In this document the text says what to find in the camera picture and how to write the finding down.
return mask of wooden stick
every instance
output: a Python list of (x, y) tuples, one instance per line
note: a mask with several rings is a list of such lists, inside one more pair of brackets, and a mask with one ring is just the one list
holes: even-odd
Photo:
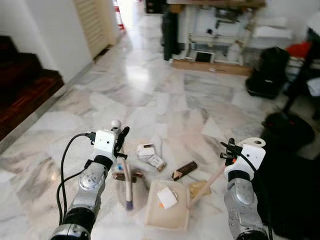
[(202, 197), (202, 195), (214, 183), (214, 181), (224, 172), (225, 168), (226, 168), (226, 166), (223, 164), (219, 168), (219, 170), (210, 177), (208, 182), (203, 186), (203, 188), (200, 189), (200, 191), (197, 193), (197, 195), (191, 200), (191, 202), (187, 206), (188, 209), (191, 209), (195, 205), (195, 203)]

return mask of staircase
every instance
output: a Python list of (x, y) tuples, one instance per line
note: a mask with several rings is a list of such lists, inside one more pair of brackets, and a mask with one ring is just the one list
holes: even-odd
[(0, 141), (63, 85), (57, 71), (43, 69), (35, 54), (18, 52), (9, 36), (0, 36)]

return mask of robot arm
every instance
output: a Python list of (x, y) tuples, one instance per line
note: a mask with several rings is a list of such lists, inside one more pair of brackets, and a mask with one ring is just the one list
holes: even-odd
[(94, 140), (94, 160), (79, 176), (79, 187), (62, 223), (53, 232), (51, 240), (90, 240), (101, 205), (108, 172), (119, 153), (129, 128), (120, 132), (121, 123), (112, 122), (111, 130), (99, 130)]
[(243, 144), (243, 148), (236, 146), (233, 139), (225, 146), (227, 152), (221, 155), (228, 165), (224, 170), (224, 175), (228, 178), (224, 203), (228, 210), (231, 234), (235, 240), (268, 240), (258, 214), (258, 200), (251, 183), (254, 171), (241, 156), (235, 154), (241, 152), (258, 169), (266, 152), (261, 147), (248, 144)]

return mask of marble floor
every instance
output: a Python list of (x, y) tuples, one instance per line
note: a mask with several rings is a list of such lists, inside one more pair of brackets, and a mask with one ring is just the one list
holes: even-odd
[[(223, 163), (220, 141), (259, 136), (261, 122), (287, 100), (249, 96), (243, 76), (174, 69), (163, 60), (161, 16), (141, 15), (118, 45), (104, 55), (0, 157), (0, 239), (47, 240), (58, 225), (56, 189), (67, 142), (77, 134), (110, 128), (113, 119), (130, 126), (124, 151), (134, 168), (154, 179), (170, 179), (190, 161), (198, 170), (180, 180), (206, 180)], [(293, 110), (310, 118), (308, 102)], [(167, 163), (161, 173), (137, 161), (136, 147), (153, 142)], [(308, 146), (305, 154), (310, 154)], [(71, 145), (64, 174), (80, 171), (93, 148), (86, 138)], [(224, 204), (227, 181), (220, 176), (190, 213), (188, 231), (178, 233), (144, 226), (148, 191), (134, 184), (134, 211), (127, 213), (117, 181), (108, 178), (92, 231), (93, 240), (231, 240)], [(77, 181), (66, 184), (68, 203)]]

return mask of door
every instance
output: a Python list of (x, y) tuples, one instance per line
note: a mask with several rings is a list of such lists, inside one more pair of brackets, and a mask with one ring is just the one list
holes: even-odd
[(73, 0), (91, 56), (95, 58), (109, 45), (107, 28), (100, 10), (99, 0)]

